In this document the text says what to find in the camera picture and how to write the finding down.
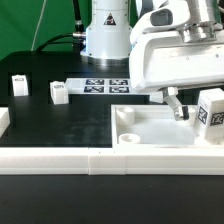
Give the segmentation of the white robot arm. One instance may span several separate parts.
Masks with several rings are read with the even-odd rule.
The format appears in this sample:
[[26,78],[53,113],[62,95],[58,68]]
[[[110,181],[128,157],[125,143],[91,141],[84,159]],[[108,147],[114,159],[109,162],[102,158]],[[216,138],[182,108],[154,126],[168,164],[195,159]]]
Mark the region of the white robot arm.
[[224,82],[224,28],[217,0],[135,0],[139,19],[131,27],[129,0],[92,0],[84,61],[129,63],[132,88],[161,91],[178,120],[188,117],[170,90]]

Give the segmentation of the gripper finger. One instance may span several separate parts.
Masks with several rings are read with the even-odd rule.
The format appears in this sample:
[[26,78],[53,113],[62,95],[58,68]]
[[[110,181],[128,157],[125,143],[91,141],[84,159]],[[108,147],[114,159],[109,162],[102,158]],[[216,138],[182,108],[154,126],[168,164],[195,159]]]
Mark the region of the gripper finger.
[[166,87],[162,90],[163,101],[173,110],[174,118],[176,121],[188,120],[189,112],[186,105],[182,105],[178,100],[178,89],[176,87]]

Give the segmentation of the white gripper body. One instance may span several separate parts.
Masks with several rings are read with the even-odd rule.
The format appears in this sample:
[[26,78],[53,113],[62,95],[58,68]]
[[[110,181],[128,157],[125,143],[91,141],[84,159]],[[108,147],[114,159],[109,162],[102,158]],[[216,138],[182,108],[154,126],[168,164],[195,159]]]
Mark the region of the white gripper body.
[[130,83],[139,93],[224,82],[224,28],[212,16],[195,22],[187,8],[159,8],[139,19],[130,43]]

